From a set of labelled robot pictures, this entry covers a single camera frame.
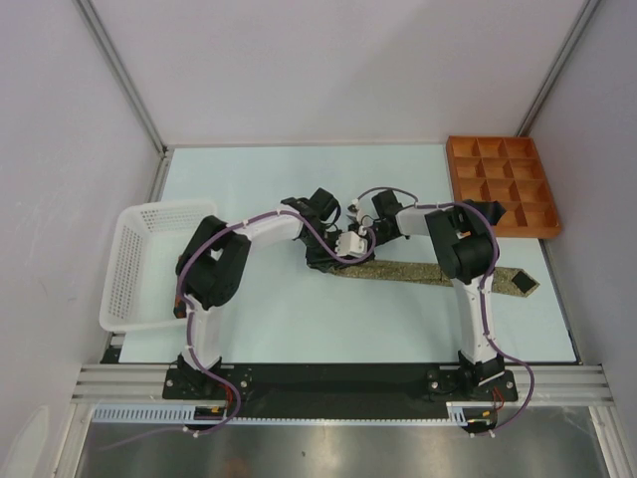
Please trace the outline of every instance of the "white connector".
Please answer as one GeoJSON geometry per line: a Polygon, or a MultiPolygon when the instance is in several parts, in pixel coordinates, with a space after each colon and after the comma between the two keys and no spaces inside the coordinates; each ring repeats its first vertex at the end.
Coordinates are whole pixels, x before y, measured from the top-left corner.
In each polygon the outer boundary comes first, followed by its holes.
{"type": "Polygon", "coordinates": [[[353,231],[343,232],[336,241],[336,255],[338,257],[361,257],[367,252],[367,241],[353,231]]]}

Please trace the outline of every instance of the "table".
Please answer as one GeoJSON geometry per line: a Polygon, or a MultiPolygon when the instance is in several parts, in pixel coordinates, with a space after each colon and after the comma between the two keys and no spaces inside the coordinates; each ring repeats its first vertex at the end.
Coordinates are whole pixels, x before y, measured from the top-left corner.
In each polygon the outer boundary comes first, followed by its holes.
{"type": "MultiPolygon", "coordinates": [[[[178,148],[161,200],[210,198],[223,220],[235,222],[275,209],[283,198],[310,196],[318,187],[346,207],[373,186],[406,189],[423,203],[449,201],[444,146],[178,148]]],[[[363,207],[373,211],[368,198],[363,207]]],[[[523,268],[540,283],[528,298],[494,295],[502,349],[528,361],[575,361],[539,242],[499,242],[498,264],[523,268]]],[[[460,322],[451,288],[325,275],[310,270],[304,254],[300,241],[251,254],[241,288],[224,309],[225,362],[457,360],[460,322]]],[[[436,262],[427,238],[396,240],[379,247],[377,257],[436,262]]],[[[120,362],[170,362],[184,341],[183,328],[128,333],[120,362]]]]}

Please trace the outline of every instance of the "white wall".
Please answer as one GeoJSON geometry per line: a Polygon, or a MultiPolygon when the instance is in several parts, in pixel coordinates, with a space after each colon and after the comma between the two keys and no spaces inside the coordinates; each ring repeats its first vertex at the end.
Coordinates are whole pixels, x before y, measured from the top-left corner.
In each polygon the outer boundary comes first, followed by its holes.
{"type": "Polygon", "coordinates": [[[637,2],[608,0],[532,131],[563,222],[550,241],[576,338],[637,445],[637,2]]]}
{"type": "Polygon", "coordinates": [[[0,476],[45,405],[43,476],[79,366],[104,341],[115,219],[143,202],[157,157],[71,0],[6,2],[0,65],[0,476]]]}
{"type": "Polygon", "coordinates": [[[515,133],[582,0],[96,0],[169,144],[515,133]]]}

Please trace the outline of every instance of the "cable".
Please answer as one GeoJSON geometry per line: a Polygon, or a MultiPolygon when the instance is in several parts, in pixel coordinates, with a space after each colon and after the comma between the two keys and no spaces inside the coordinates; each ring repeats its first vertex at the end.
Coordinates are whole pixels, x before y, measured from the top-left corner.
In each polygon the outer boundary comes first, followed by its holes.
{"type": "Polygon", "coordinates": [[[369,194],[370,192],[374,192],[374,191],[395,191],[395,192],[400,192],[402,194],[405,194],[406,196],[411,197],[414,200],[414,204],[416,204],[418,202],[418,196],[416,196],[415,194],[413,194],[413,193],[411,193],[409,191],[405,191],[404,189],[399,189],[397,187],[389,187],[389,186],[372,187],[371,189],[367,189],[365,192],[360,194],[356,199],[360,200],[363,197],[365,197],[367,194],[369,194]]]}
{"type": "Polygon", "coordinates": [[[489,221],[487,220],[487,218],[485,216],[483,216],[482,213],[478,209],[476,209],[475,207],[471,206],[470,204],[466,204],[464,202],[446,202],[446,203],[443,203],[443,204],[418,204],[415,207],[416,207],[416,209],[442,209],[442,208],[451,207],[451,206],[461,207],[461,208],[465,209],[466,211],[471,212],[476,217],[478,217],[478,219],[480,219],[482,221],[482,223],[485,225],[485,227],[487,228],[487,232],[489,233],[489,237],[490,237],[491,243],[493,245],[494,254],[493,254],[493,257],[491,259],[491,264],[489,265],[489,268],[487,269],[487,272],[485,272],[485,274],[482,277],[482,280],[480,281],[480,313],[482,315],[482,327],[483,327],[483,330],[484,330],[484,336],[487,339],[487,343],[491,346],[491,348],[494,351],[496,351],[498,354],[500,354],[505,359],[507,359],[509,361],[513,361],[513,362],[517,363],[518,365],[523,366],[527,370],[527,373],[529,374],[529,380],[530,380],[529,393],[527,393],[527,397],[525,398],[525,401],[523,402],[521,407],[518,409],[518,411],[516,411],[516,413],[514,413],[514,415],[511,418],[509,418],[504,423],[501,423],[500,425],[498,425],[494,429],[494,430],[499,430],[499,429],[504,428],[505,426],[508,426],[509,424],[513,423],[515,420],[517,420],[520,417],[520,415],[529,406],[529,403],[531,402],[531,399],[533,397],[533,392],[535,390],[535,374],[533,373],[533,370],[531,369],[531,366],[528,363],[526,363],[525,361],[523,361],[523,360],[521,360],[519,358],[515,358],[513,356],[510,356],[509,354],[505,354],[502,351],[502,349],[500,349],[498,347],[498,345],[491,338],[491,331],[489,330],[489,323],[487,321],[487,302],[485,301],[485,283],[487,282],[487,278],[490,275],[492,275],[494,270],[496,269],[496,262],[498,261],[498,258],[500,257],[500,248],[498,247],[498,240],[496,239],[496,234],[494,233],[494,228],[491,226],[491,224],[489,224],[489,221]]]}
{"type": "MultiPolygon", "coordinates": [[[[230,413],[230,415],[228,415],[226,418],[224,418],[222,421],[220,421],[219,423],[215,424],[212,428],[210,428],[208,430],[196,431],[196,432],[192,433],[192,435],[194,437],[201,436],[201,435],[209,435],[209,434],[214,433],[215,431],[223,428],[230,420],[232,420],[235,416],[237,416],[237,414],[239,413],[239,410],[241,409],[242,401],[241,401],[241,394],[239,393],[239,390],[237,390],[237,388],[230,381],[226,380],[225,378],[223,378],[223,377],[213,373],[209,369],[207,369],[201,363],[201,361],[197,357],[197,354],[195,353],[195,350],[194,350],[194,347],[193,347],[193,340],[192,340],[192,322],[194,320],[194,304],[185,295],[185,290],[184,290],[185,277],[188,274],[188,271],[190,270],[192,265],[199,258],[199,256],[201,256],[204,252],[206,252],[212,246],[212,244],[214,244],[216,241],[221,239],[226,234],[228,234],[228,233],[230,233],[232,231],[238,230],[238,229],[242,229],[242,228],[248,226],[249,224],[262,221],[262,220],[267,219],[269,217],[278,216],[280,214],[283,214],[283,215],[286,215],[286,216],[292,216],[292,217],[295,217],[295,218],[299,219],[308,228],[308,230],[315,236],[315,238],[317,239],[318,243],[329,254],[329,256],[331,256],[332,259],[334,259],[334,260],[336,260],[336,261],[338,261],[338,262],[340,262],[342,264],[351,265],[351,264],[357,264],[359,262],[363,262],[369,256],[371,256],[371,254],[373,254],[374,249],[376,248],[376,235],[374,234],[374,231],[372,229],[367,228],[366,230],[369,232],[369,236],[370,236],[370,245],[369,245],[369,248],[368,248],[367,252],[363,256],[361,256],[359,258],[355,258],[355,259],[344,259],[342,257],[339,257],[329,248],[329,246],[325,243],[325,241],[322,239],[322,237],[320,237],[320,234],[312,227],[311,223],[305,217],[303,217],[301,214],[299,214],[297,212],[294,212],[294,211],[282,210],[282,211],[265,212],[263,214],[259,214],[258,216],[255,216],[255,217],[252,217],[250,219],[247,219],[246,221],[239,222],[239,223],[234,224],[232,226],[227,226],[225,229],[222,229],[217,234],[213,235],[210,239],[208,239],[206,242],[204,242],[199,247],[199,249],[197,249],[194,252],[194,254],[190,257],[190,259],[188,259],[186,264],[183,266],[183,269],[181,270],[181,274],[179,274],[179,277],[177,279],[177,295],[186,303],[186,305],[190,309],[190,312],[188,313],[187,323],[186,323],[186,343],[187,343],[187,348],[188,348],[188,350],[190,352],[190,356],[192,357],[192,361],[195,363],[197,368],[199,368],[199,370],[202,373],[206,374],[207,376],[209,376],[213,380],[215,380],[217,382],[220,382],[222,385],[224,385],[225,387],[229,388],[232,391],[232,393],[237,398],[237,404],[235,405],[235,407],[234,407],[233,411],[230,413]]],[[[177,427],[177,426],[169,426],[169,427],[153,429],[153,430],[150,430],[150,431],[147,431],[147,432],[144,432],[144,433],[140,433],[140,434],[135,435],[135,436],[131,436],[131,437],[125,438],[123,440],[117,441],[117,442],[112,443],[110,445],[103,446],[103,447],[100,448],[100,451],[112,450],[114,448],[118,448],[118,447],[120,447],[122,445],[125,445],[127,443],[131,443],[133,441],[137,441],[137,440],[146,438],[148,436],[155,435],[155,434],[158,434],[158,433],[163,433],[163,432],[166,432],[166,431],[187,431],[187,429],[185,429],[184,427],[177,427]]]]}

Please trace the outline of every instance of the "black bracket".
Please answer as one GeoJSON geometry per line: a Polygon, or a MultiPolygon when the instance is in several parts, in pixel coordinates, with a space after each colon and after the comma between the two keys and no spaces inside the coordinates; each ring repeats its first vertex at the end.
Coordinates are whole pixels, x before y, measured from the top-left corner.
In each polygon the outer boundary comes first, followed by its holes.
{"type": "MultiPolygon", "coordinates": [[[[179,257],[176,273],[181,274],[186,262],[193,254],[215,234],[226,228],[226,223],[215,216],[205,217],[190,242],[179,257]]],[[[227,233],[208,249],[221,252],[218,259],[208,251],[201,254],[194,262],[185,278],[186,294],[191,294],[199,301],[204,310],[226,304],[236,294],[241,277],[250,253],[250,240],[243,234],[234,231],[227,233]]],[[[185,316],[185,307],[177,300],[174,309],[175,317],[185,316]]]]}

